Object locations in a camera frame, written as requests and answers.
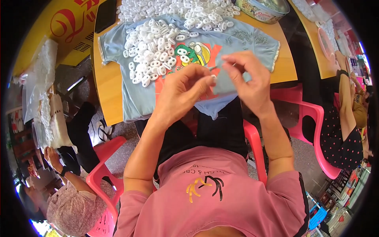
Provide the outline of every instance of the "light blue t-shirt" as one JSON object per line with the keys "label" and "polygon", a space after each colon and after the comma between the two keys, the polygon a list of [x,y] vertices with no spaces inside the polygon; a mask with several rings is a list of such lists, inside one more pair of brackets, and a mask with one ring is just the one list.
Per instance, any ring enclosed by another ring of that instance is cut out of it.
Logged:
{"label": "light blue t-shirt", "polygon": [[[186,30],[183,26],[185,20],[178,16],[161,15],[153,19],[163,19],[167,24],[172,23],[176,27]],[[155,108],[156,94],[160,92],[156,90],[155,82],[151,82],[147,87],[142,87],[141,84],[133,84],[129,78],[128,67],[128,64],[133,61],[133,57],[124,58],[123,56],[127,35],[126,30],[135,28],[147,20],[150,19],[145,19],[131,25],[128,25],[128,23],[117,25],[99,37],[99,48],[103,63],[106,64],[109,61],[114,61],[120,64],[124,122],[149,118]],[[251,50],[261,63],[272,72],[280,47],[280,43],[277,40],[274,40],[249,24],[230,17],[224,17],[224,20],[233,22],[234,26],[227,28],[222,33],[192,28],[189,31],[198,32],[198,37],[176,41],[177,44],[173,46],[175,53],[179,48],[184,48],[190,52],[188,57],[191,63],[199,63],[202,66],[220,69],[217,75],[217,85],[213,88],[213,93],[218,95],[218,97],[202,100],[195,104],[195,107],[201,113],[211,116],[213,120],[217,118],[218,112],[237,96],[233,83],[226,71],[221,67],[223,63],[221,56],[237,51]],[[186,65],[182,63],[179,66],[173,67],[172,72],[180,70]],[[243,77],[245,81],[251,80],[248,73],[244,73]]]}

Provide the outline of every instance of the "wooden table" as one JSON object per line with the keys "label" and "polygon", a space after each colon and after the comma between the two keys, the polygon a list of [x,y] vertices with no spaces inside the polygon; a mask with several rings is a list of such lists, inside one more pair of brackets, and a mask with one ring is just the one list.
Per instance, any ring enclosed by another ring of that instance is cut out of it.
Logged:
{"label": "wooden table", "polygon": [[[117,5],[121,5],[121,0],[117,0]],[[260,28],[264,33],[273,37],[280,42],[279,55],[275,62],[274,72],[271,74],[271,83],[288,82],[297,80],[295,64],[293,63],[290,47],[284,36],[283,30],[279,23],[270,25],[259,22],[245,13],[241,12],[236,19]],[[108,126],[122,122],[122,92],[121,83],[122,76],[120,65],[115,62],[110,62],[107,65],[102,65],[102,60],[99,51],[98,37],[111,30],[117,25],[117,21],[100,34],[94,34],[94,55],[93,68],[95,73],[95,82],[101,108],[104,118]]]}
{"label": "wooden table", "polygon": [[318,41],[318,27],[314,22],[308,20],[293,4],[292,0],[288,0],[288,2],[292,5],[293,9],[297,13],[301,23],[303,24],[305,31],[308,34],[309,40],[312,44],[313,50],[315,52],[318,69],[320,71],[321,79],[334,77],[336,75],[336,71],[338,68],[334,67],[328,59],[325,57],[320,43]]}

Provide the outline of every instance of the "floor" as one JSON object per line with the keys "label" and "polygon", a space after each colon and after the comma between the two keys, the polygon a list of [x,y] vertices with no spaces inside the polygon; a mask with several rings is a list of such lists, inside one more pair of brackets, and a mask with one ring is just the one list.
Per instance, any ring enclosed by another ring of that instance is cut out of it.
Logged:
{"label": "floor", "polygon": [[[91,60],[89,58],[83,60],[77,67],[59,65],[56,69],[57,88],[65,93],[67,89],[74,84],[82,76],[92,73]],[[84,102],[89,93],[88,82],[84,82],[73,93],[73,100],[78,103]],[[285,127],[295,126],[298,120],[299,109],[295,104],[281,101],[274,101],[278,117]],[[244,118],[255,125],[260,133],[259,122],[248,108],[243,107]],[[92,144],[95,146],[101,141],[97,136],[96,122],[103,118],[101,108],[92,118],[92,126],[89,126],[88,133],[91,136]],[[114,126],[112,137],[124,136],[127,142],[106,162],[109,170],[116,176],[121,176],[125,164],[136,147],[139,138],[133,123],[118,123]],[[325,185],[326,175],[322,172],[313,149],[313,146],[300,141],[296,138],[292,139],[292,148],[295,154],[295,169],[302,173],[304,179],[305,190],[317,194]],[[257,179],[257,172],[254,167],[248,165],[249,176]]]}

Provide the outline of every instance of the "metal tin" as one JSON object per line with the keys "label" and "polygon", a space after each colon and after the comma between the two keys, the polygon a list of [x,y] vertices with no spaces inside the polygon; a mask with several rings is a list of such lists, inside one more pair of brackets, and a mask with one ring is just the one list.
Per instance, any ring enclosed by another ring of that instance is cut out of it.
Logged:
{"label": "metal tin", "polygon": [[290,12],[286,0],[237,0],[235,4],[247,15],[268,24],[276,23]]}

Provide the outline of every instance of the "person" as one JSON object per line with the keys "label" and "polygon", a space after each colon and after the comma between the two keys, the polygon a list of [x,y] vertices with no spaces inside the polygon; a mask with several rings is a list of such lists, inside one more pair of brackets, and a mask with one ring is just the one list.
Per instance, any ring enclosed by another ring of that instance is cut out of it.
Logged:
{"label": "person", "polygon": [[[19,192],[20,199],[33,221],[47,220],[55,228],[71,236],[85,235],[95,226],[106,209],[105,201],[86,183],[88,173],[100,163],[88,134],[88,126],[96,111],[93,103],[97,98],[96,89],[94,90],[94,86],[91,86],[93,81],[89,83],[88,100],[67,123],[68,135],[72,143],[77,146],[78,154],[76,155],[71,147],[58,149],[65,162],[63,166],[54,149],[46,147],[44,150],[46,161],[54,171],[60,174],[64,186],[47,201],[34,187],[22,184]],[[110,198],[113,197],[115,191],[110,181],[102,180],[100,186]]]}
{"label": "person", "polygon": [[[215,86],[209,69],[189,64],[168,75],[124,171],[115,237],[302,236],[309,209],[302,176],[270,100],[270,73],[250,51],[224,55],[238,97],[219,117],[200,113],[197,135],[180,119]],[[247,71],[252,80],[245,82]],[[241,101],[259,118],[268,181],[249,177]],[[153,193],[153,177],[160,188]]]}
{"label": "person", "polygon": [[351,97],[352,97],[352,110],[355,121],[357,123],[357,128],[362,129],[367,126],[367,109],[370,102],[372,93],[369,90],[364,91],[355,73],[350,74],[351,80],[354,82],[352,84]]}
{"label": "person", "polygon": [[[352,109],[352,87],[346,72],[346,57],[340,51],[336,51],[335,55],[341,71],[337,71],[335,78],[319,80],[318,95],[307,97],[306,102],[320,105],[324,109],[320,145],[326,161],[340,169],[354,170],[363,160],[363,147]],[[334,106],[334,92],[339,93],[339,109]],[[310,116],[305,116],[303,134],[312,143],[315,128],[315,121]]]}

